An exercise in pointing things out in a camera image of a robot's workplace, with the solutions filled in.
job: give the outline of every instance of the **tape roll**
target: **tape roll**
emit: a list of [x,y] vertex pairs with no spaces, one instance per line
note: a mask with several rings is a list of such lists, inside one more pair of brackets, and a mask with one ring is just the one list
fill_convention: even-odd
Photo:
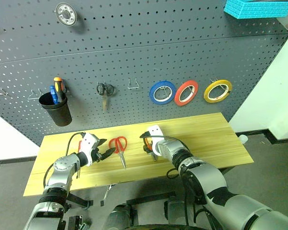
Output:
[[[181,100],[180,99],[181,94],[185,90],[190,90],[190,94],[185,99]],[[192,99],[197,94],[197,91],[198,91],[198,83],[196,81],[193,80],[186,81],[177,89],[174,101],[178,106],[184,106],[190,101],[192,101]]]
[[[166,98],[164,98],[164,99],[157,99],[156,98],[156,92],[159,89],[163,89],[166,92],[169,92],[169,94],[167,95]],[[172,82],[164,80],[164,81],[157,82],[155,85],[153,85],[153,87],[150,89],[149,97],[152,100],[152,102],[155,104],[167,104],[173,100],[175,93],[176,93],[175,85],[173,85]]]
[[[225,91],[224,93],[222,93],[220,96],[215,97],[215,98],[211,98],[209,96],[210,92],[217,86],[225,86]],[[210,84],[204,92],[204,98],[207,102],[209,103],[216,103],[216,102],[220,102],[222,100],[224,100],[225,98],[227,98],[227,96],[230,94],[232,90],[232,85],[230,83],[230,81],[228,80],[216,80],[215,82],[213,82],[212,84]]]

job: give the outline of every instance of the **screwdriver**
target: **screwdriver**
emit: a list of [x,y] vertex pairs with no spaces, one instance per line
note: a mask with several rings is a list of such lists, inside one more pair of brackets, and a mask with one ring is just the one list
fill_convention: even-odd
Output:
[[50,94],[51,94],[51,96],[52,96],[53,103],[54,103],[54,104],[58,104],[58,96],[57,96],[57,94],[56,94],[54,85],[50,85]]
[[62,102],[65,99],[65,93],[63,92],[64,86],[62,78],[55,77],[54,79],[54,87],[56,89],[56,93],[58,96],[58,103]]

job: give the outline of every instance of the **wire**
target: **wire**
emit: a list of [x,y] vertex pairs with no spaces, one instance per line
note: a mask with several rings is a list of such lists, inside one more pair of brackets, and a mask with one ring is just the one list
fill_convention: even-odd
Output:
[[191,152],[190,151],[190,149],[188,148],[188,146],[185,144],[185,143],[183,143],[181,140],[179,140],[179,139],[177,139],[177,138],[173,138],[173,137],[169,137],[169,136],[151,136],[151,135],[149,135],[149,136],[145,136],[145,135],[140,135],[140,138],[169,138],[169,139],[173,139],[173,140],[178,140],[178,141],[180,141],[181,143],[182,143],[182,145],[184,146],[184,147],[186,147],[186,149],[189,151],[189,152]]
[[184,215],[186,217],[186,225],[189,226],[188,207],[187,207],[187,191],[184,191]]
[[49,166],[49,168],[46,170],[46,172],[45,172],[45,175],[44,175],[44,180],[43,180],[43,186],[44,186],[44,188],[46,187],[46,177],[47,177],[47,174],[48,174],[48,172],[49,172],[49,170],[51,169],[51,167],[53,166],[53,164],[51,164],[50,166]]
[[195,207],[195,202],[193,202],[193,222],[196,222],[196,219],[194,218],[194,214],[196,213],[196,207]]
[[145,145],[148,147],[149,150],[153,150],[153,147],[151,146],[151,144],[148,142],[147,138],[144,138],[144,143]]
[[172,168],[172,169],[170,169],[170,170],[167,171],[167,178],[168,178],[168,179],[175,179],[175,178],[179,177],[179,174],[176,174],[175,176],[170,176],[170,175],[169,175],[169,173],[170,173],[171,171],[174,171],[174,170],[177,170],[177,169],[176,169],[176,168]]
[[83,134],[85,134],[85,133],[84,133],[84,132],[78,132],[78,133],[74,133],[74,134],[71,136],[71,138],[69,139],[68,144],[67,144],[67,149],[66,149],[66,152],[65,152],[65,156],[67,156],[67,154],[68,154],[68,149],[69,149],[69,145],[70,145],[70,143],[71,143],[71,141],[72,141],[72,138],[73,138],[74,136],[78,135],[78,134],[81,134],[81,136],[83,137]]
[[205,212],[205,211],[206,211],[206,208],[201,208],[194,214],[194,223],[196,223],[196,218],[198,214],[200,214],[201,212]]

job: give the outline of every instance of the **black cable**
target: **black cable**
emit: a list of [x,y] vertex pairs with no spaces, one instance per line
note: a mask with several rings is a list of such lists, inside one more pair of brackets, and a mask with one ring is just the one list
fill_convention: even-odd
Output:
[[169,139],[173,139],[173,140],[178,140],[178,141],[180,141],[181,143],[182,143],[182,145],[184,146],[184,147],[186,147],[186,149],[189,151],[189,152],[191,152],[190,151],[190,149],[188,148],[188,146],[185,144],[185,143],[183,143],[181,140],[179,140],[179,139],[177,139],[177,138],[173,138],[173,137],[169,137],[169,136],[151,136],[151,135],[149,135],[149,136],[145,136],[145,135],[140,135],[140,138],[169,138]]
[[194,214],[194,223],[196,223],[196,218],[198,214],[200,214],[201,212],[205,212],[205,211],[206,211],[206,208],[201,208]]
[[78,134],[81,134],[82,137],[84,137],[84,135],[85,135],[84,132],[78,132],[78,133],[74,133],[74,134],[71,136],[71,138],[69,139],[68,144],[67,144],[67,149],[66,149],[66,152],[65,152],[65,156],[67,156],[67,154],[68,154],[68,149],[69,149],[69,145],[70,145],[70,143],[71,143],[71,141],[72,141],[72,138],[73,138],[74,136],[78,135]]
[[188,207],[187,207],[187,191],[184,192],[184,215],[186,217],[186,225],[189,226]]
[[170,175],[169,175],[169,173],[170,173],[171,171],[174,171],[174,170],[177,170],[177,169],[176,169],[176,168],[172,168],[172,169],[170,169],[170,170],[167,171],[167,178],[168,178],[168,179],[175,179],[175,178],[179,177],[179,174],[177,174],[177,175],[175,175],[175,176],[170,176]]
[[193,202],[193,222],[196,223],[196,219],[194,218],[194,214],[196,213],[195,202]]
[[46,177],[47,177],[47,174],[48,174],[48,172],[49,172],[49,170],[51,169],[52,166],[53,166],[53,164],[51,164],[51,165],[49,166],[49,168],[47,169],[47,171],[45,172],[44,180],[43,180],[43,186],[44,186],[44,188],[46,187]]

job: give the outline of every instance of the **gray pegboard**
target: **gray pegboard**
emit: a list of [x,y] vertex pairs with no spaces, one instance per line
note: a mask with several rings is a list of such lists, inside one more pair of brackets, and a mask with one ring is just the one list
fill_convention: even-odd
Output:
[[74,27],[53,12],[58,0],[0,1],[0,63],[61,54],[250,35],[286,34],[276,19],[237,20],[224,0],[70,0]]
[[[288,37],[277,20],[236,20],[219,0],[69,1],[85,30],[57,23],[58,3],[0,3],[0,87],[9,94],[0,96],[0,116],[37,144],[47,134],[214,112],[229,120]],[[55,76],[69,89],[73,122],[66,127],[27,99],[31,90],[47,92]],[[127,89],[135,77],[140,88]],[[231,81],[233,91],[210,104],[203,92],[215,78]],[[188,105],[150,101],[157,81],[178,88],[189,79],[199,91]],[[107,113],[96,93],[103,81],[118,90]]]

